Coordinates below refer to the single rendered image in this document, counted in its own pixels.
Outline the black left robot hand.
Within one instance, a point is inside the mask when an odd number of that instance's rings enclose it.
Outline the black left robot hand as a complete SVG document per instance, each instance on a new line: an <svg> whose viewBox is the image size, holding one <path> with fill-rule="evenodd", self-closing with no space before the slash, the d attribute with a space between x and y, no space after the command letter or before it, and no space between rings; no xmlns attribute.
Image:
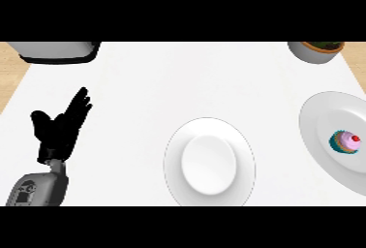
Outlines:
<svg viewBox="0 0 366 248"><path fill-rule="evenodd" d="M30 115L34 135L40 141L37 157L40 164L46 164L54 159L64 162L70 158L79 131L93 107L87 93L87 89L82 87L68 104L67 111L55 119L42 110L36 110Z"/></svg>

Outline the white oval plate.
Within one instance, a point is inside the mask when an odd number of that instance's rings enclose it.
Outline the white oval plate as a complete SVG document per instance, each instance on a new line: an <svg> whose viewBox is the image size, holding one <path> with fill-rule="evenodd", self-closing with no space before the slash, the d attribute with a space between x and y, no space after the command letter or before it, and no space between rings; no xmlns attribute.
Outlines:
<svg viewBox="0 0 366 248"><path fill-rule="evenodd" d="M167 188L180 205L247 203L256 182L253 149L226 121L203 117L178 129L163 165Z"/></svg>

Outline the white round plate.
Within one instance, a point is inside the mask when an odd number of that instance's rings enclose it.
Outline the white round plate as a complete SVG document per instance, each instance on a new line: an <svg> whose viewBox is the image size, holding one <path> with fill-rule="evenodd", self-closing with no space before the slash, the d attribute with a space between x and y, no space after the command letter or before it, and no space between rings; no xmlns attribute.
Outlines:
<svg viewBox="0 0 366 248"><path fill-rule="evenodd" d="M330 138L338 130L361 137L356 154L332 149ZM315 94L299 112L299 132L310 174L325 180L328 188L366 198L366 100L338 91Z"/></svg>

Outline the pink frosted cupcake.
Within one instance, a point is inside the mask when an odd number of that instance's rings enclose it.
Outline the pink frosted cupcake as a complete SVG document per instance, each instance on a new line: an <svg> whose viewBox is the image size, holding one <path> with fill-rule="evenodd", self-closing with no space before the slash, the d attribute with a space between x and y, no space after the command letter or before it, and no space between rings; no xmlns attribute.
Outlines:
<svg viewBox="0 0 366 248"><path fill-rule="evenodd" d="M344 154L356 154L361 149L361 137L346 130L338 130L330 138L332 149Z"/></svg>

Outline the white appliance with black base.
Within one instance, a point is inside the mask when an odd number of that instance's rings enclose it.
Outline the white appliance with black base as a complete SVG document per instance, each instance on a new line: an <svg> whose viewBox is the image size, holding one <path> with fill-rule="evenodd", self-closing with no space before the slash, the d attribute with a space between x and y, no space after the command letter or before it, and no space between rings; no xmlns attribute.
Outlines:
<svg viewBox="0 0 366 248"><path fill-rule="evenodd" d="M9 45L27 63L62 65L90 62L101 42L9 42Z"/></svg>

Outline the grey plant pot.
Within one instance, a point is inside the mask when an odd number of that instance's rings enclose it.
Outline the grey plant pot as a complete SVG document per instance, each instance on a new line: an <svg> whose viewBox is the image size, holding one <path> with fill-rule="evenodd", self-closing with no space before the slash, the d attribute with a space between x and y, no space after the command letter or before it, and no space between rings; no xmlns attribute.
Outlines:
<svg viewBox="0 0 366 248"><path fill-rule="evenodd" d="M344 43L335 49L324 49L313 46L309 42L288 42L290 50L294 56L304 62L310 64L325 64L335 56L341 53L344 49Z"/></svg>

